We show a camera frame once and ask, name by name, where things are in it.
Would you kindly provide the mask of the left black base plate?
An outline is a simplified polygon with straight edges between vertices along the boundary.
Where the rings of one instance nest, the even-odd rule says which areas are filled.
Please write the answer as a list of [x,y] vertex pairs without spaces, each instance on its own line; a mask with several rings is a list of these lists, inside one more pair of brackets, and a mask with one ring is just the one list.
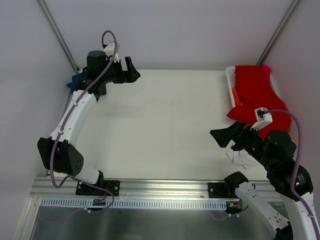
[[[115,197],[119,196],[121,182],[119,180],[104,180],[100,188],[109,190]],[[106,193],[103,190],[92,188],[86,184],[77,184],[75,194],[77,196],[102,197]]]

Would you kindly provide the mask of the orange garment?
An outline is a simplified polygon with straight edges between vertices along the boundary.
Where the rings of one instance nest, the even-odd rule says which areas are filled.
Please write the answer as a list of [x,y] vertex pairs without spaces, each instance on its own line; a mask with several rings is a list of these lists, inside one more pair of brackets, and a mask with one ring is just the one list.
[[232,88],[232,94],[235,106],[241,106],[243,103],[235,86]]

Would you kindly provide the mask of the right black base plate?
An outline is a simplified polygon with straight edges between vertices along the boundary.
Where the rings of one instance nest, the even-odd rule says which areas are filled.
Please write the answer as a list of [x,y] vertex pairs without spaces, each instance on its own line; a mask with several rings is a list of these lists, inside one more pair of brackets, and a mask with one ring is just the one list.
[[209,198],[236,199],[235,187],[225,182],[208,182],[207,191]]

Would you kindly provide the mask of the white t shirt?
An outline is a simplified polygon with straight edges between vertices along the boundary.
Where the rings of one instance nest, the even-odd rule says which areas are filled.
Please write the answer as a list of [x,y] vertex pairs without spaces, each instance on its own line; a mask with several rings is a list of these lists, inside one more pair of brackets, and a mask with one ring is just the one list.
[[226,155],[233,165],[243,167],[244,169],[250,169],[258,165],[258,162],[245,150],[233,151],[230,148],[226,151]]

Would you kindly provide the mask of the red t shirt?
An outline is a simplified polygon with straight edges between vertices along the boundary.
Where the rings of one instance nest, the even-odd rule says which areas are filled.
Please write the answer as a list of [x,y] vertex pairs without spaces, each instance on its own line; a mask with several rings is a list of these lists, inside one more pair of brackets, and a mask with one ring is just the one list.
[[257,119],[255,109],[284,110],[288,108],[271,87],[271,69],[267,65],[237,65],[235,67],[235,91],[239,103],[227,117],[253,125]]

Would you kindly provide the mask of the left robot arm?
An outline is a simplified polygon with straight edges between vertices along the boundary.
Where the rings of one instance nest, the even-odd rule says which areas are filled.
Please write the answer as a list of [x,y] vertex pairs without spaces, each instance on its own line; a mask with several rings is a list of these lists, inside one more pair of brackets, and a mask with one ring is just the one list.
[[113,50],[93,50],[86,58],[86,67],[73,76],[71,101],[57,127],[49,137],[41,137],[37,148],[44,167],[50,173],[56,188],[62,185],[55,180],[55,173],[87,184],[93,195],[104,191],[103,173],[94,168],[84,167],[84,157],[76,149],[76,143],[90,109],[107,93],[108,83],[134,83],[140,73],[133,65],[131,57],[125,57],[126,69]]

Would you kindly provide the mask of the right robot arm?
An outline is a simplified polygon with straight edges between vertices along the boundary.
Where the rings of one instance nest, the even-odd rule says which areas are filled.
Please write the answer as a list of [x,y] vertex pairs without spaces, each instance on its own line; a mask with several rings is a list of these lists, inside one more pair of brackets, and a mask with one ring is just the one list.
[[224,193],[239,198],[265,224],[275,240],[318,240],[320,227],[313,213],[313,184],[309,172],[298,163],[297,146],[289,134],[271,130],[265,138],[242,122],[210,135],[220,148],[234,142],[233,150],[244,150],[266,170],[266,177],[281,197],[288,217],[283,217],[258,195],[243,173],[237,171],[224,178]]

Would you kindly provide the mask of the blue mickey t shirt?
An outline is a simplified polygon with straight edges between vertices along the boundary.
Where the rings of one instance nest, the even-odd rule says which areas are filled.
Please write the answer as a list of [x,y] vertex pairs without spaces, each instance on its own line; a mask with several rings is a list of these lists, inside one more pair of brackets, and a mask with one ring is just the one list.
[[[78,73],[71,77],[71,82],[67,83],[66,86],[70,89],[73,94],[74,91],[82,90],[85,91],[95,79],[87,78],[86,73]],[[99,79],[94,85],[92,85],[87,92],[89,94],[94,94],[95,98],[98,100],[100,96],[107,94],[106,83]]]

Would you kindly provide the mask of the aluminium mounting rail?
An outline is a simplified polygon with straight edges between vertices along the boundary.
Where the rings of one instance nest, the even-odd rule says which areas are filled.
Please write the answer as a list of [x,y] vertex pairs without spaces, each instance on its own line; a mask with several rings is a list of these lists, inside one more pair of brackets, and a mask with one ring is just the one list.
[[[208,200],[209,180],[121,179],[120,199]],[[68,179],[60,188],[52,185],[49,177],[37,177],[30,196],[76,197],[77,182]]]

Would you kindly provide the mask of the white plastic basket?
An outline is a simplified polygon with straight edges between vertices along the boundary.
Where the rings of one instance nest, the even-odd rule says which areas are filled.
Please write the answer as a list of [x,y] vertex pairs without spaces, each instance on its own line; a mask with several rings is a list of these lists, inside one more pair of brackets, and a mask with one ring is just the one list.
[[[271,68],[267,65],[263,64],[263,68],[266,70],[267,73],[269,73],[269,82],[270,87],[274,91],[274,93],[281,99],[281,91],[272,75]],[[235,66],[229,66],[225,70],[226,72],[226,78],[227,78],[227,85],[229,90],[229,97],[231,102],[231,107],[234,108],[236,106],[235,97],[233,94],[233,88],[236,86],[236,67]]]

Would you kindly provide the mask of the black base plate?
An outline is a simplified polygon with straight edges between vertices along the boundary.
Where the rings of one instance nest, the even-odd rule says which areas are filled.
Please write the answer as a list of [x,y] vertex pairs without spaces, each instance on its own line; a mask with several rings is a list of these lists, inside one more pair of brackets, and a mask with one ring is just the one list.
[[207,191],[209,198],[236,199],[235,187],[225,182],[208,182]]
[[[100,188],[109,190],[115,197],[119,196],[121,182],[119,180],[104,180]],[[103,190],[92,188],[86,184],[77,184],[75,194],[77,196],[102,197],[106,193]]]

